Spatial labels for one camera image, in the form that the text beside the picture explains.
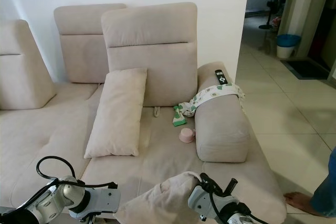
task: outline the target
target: cloth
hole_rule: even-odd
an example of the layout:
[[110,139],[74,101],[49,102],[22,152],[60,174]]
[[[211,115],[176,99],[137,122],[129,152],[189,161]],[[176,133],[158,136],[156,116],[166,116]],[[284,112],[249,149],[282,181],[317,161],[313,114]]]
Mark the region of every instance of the cloth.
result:
[[114,216],[121,224],[197,223],[199,214],[188,207],[188,199],[198,181],[197,173],[181,173],[128,201]]
[[186,120],[183,115],[192,117],[194,116],[197,107],[200,106],[202,103],[209,101],[212,98],[220,97],[227,94],[236,94],[239,99],[243,99],[245,97],[240,87],[233,83],[210,86],[195,95],[194,98],[190,100],[190,102],[182,102],[174,107],[175,114],[173,119],[173,125],[179,126],[185,124]]
[[336,147],[329,159],[329,174],[314,192],[310,204],[326,217],[336,217]]

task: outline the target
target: person's foot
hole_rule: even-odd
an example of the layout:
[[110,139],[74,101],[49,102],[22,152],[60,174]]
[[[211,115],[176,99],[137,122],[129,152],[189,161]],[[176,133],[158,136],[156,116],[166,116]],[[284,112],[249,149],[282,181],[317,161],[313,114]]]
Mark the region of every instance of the person's foot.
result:
[[307,212],[311,215],[323,217],[320,213],[315,211],[313,207],[310,205],[311,197],[298,192],[284,194],[284,197],[286,199],[287,204],[295,208],[298,208],[304,212]]

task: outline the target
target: small pink bowl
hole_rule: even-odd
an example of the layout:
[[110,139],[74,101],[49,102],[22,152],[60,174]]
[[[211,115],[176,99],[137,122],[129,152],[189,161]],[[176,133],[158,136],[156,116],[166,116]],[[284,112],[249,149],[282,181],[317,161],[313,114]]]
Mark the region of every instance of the small pink bowl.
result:
[[181,129],[180,134],[178,135],[179,139],[184,143],[191,143],[194,140],[195,130],[190,130],[188,128]]

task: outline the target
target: remote control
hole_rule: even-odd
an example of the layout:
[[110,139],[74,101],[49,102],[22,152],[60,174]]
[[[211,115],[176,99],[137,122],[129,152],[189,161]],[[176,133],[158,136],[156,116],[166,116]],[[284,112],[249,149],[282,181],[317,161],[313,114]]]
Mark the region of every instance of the remote control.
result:
[[228,84],[222,70],[217,69],[215,73],[220,85]]

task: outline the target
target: sofa armrest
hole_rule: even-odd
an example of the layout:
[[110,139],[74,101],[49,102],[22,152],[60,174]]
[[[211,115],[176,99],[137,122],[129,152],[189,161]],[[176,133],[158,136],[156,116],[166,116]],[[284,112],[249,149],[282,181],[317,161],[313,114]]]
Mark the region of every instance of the sofa armrest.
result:
[[[218,84],[215,70],[222,62],[212,62],[198,69],[198,91]],[[206,162],[241,163],[246,160],[250,139],[248,122],[238,97],[234,94],[213,98],[201,104],[195,114],[198,157]]]

